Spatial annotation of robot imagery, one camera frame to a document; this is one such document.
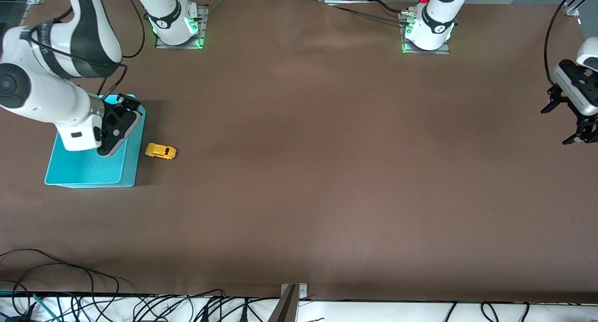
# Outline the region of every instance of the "yellow toy car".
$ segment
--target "yellow toy car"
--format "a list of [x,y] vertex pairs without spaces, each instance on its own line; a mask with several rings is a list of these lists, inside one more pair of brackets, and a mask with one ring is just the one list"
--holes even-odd
[[164,158],[164,160],[172,160],[177,155],[177,150],[168,145],[160,145],[156,143],[149,143],[145,154],[150,157]]

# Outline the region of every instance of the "white robotic arm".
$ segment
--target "white robotic arm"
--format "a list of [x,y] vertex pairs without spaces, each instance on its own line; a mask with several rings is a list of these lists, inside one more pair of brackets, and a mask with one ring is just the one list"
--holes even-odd
[[410,11],[416,11],[416,18],[405,37],[420,49],[439,49],[450,38],[455,17],[464,2],[465,0],[426,0],[418,3],[410,8]]
[[99,148],[100,155],[109,156],[139,118],[134,117],[115,138],[110,133],[113,127],[122,126],[124,114],[124,118],[132,116],[115,114],[113,105],[70,82],[109,77],[122,58],[102,1],[70,2],[69,22],[54,19],[6,31],[0,57],[0,105],[23,117],[55,124],[67,150]]
[[196,35],[196,3],[188,0],[140,0],[156,35],[168,45],[180,45]]

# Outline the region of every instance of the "white floor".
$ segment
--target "white floor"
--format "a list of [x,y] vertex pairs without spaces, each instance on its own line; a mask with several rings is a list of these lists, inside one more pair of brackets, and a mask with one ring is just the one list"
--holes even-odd
[[[109,298],[96,297],[96,301],[104,301]],[[195,316],[200,309],[207,303],[208,297],[201,297],[191,300],[185,300],[172,313],[167,316],[168,322],[188,322]],[[180,299],[169,299],[162,305],[155,307],[152,311],[160,315],[165,309],[168,309],[173,303]],[[133,322],[133,307],[141,300],[130,297],[119,301],[114,301],[105,311],[105,314],[114,322]],[[71,307],[70,297],[60,298],[63,311]],[[83,299],[83,304],[91,303],[90,297]],[[274,310],[277,299],[257,301],[251,303],[252,309],[267,321]],[[60,315],[55,297],[46,297],[43,303],[55,315]],[[235,299],[225,303],[222,306],[223,315],[242,305],[243,299]],[[27,307],[26,298],[16,299],[17,308],[24,311]],[[105,303],[99,303],[100,308],[105,307]],[[301,301],[297,313],[297,322],[312,322],[323,318],[323,322],[443,322],[451,307],[451,303],[427,303],[427,302],[357,302],[357,301]],[[519,322],[525,310],[525,305],[516,303],[493,304],[500,322]],[[491,310],[486,307],[487,315],[493,318]],[[94,306],[87,307],[86,313],[90,320],[95,321],[99,312]],[[239,322],[241,309],[237,309],[223,319],[223,322]],[[15,316],[12,301],[10,298],[0,298],[0,312]],[[32,319],[38,322],[51,322],[52,317],[40,305],[36,305]],[[80,314],[81,322],[88,322],[85,315]],[[155,320],[155,316],[147,314],[143,318],[137,318],[144,322]],[[216,309],[210,316],[209,321],[215,322],[220,319],[220,310]],[[532,304],[525,321],[526,322],[590,322],[592,319],[598,319],[598,307],[596,306],[572,306],[572,305],[545,305]],[[74,322],[75,318],[69,314],[64,318],[66,322]],[[259,322],[259,320],[248,313],[249,322]],[[98,322],[108,322],[105,318],[99,318]],[[480,312],[480,303],[459,303],[455,307],[450,317],[450,322],[487,322]]]

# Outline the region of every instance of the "mounting plate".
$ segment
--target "mounting plate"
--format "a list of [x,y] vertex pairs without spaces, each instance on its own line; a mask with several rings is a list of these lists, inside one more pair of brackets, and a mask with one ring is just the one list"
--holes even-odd
[[[398,14],[398,16],[399,16],[399,21],[411,24],[409,16],[401,15],[401,14]],[[403,53],[450,54],[448,41],[445,41],[443,43],[443,45],[440,47],[440,49],[437,49],[437,50],[429,51],[429,50],[420,49],[412,41],[410,41],[409,39],[406,39],[406,37],[405,37],[406,30],[409,28],[410,28],[410,26],[401,25],[401,43],[402,43]]]
[[206,38],[207,13],[209,10],[207,5],[196,5],[195,7],[197,11],[197,18],[199,18],[199,20],[195,23],[197,24],[197,34],[186,41],[186,43],[182,43],[181,45],[168,45],[164,43],[158,36],[156,36],[156,49],[203,49],[203,42]]
[[[280,296],[285,293],[286,288],[291,284],[282,284],[280,286]],[[305,299],[307,297],[307,284],[299,284],[299,299]]]

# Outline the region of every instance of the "blue tray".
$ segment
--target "blue tray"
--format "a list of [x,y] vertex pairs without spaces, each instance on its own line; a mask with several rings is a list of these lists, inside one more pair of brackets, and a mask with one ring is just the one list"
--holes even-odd
[[[107,103],[116,103],[116,95],[109,95]],[[141,136],[145,124],[145,109],[139,107],[141,121],[110,157],[99,156],[95,149],[68,151],[60,135],[56,134],[45,183],[67,188],[123,188],[135,184]]]

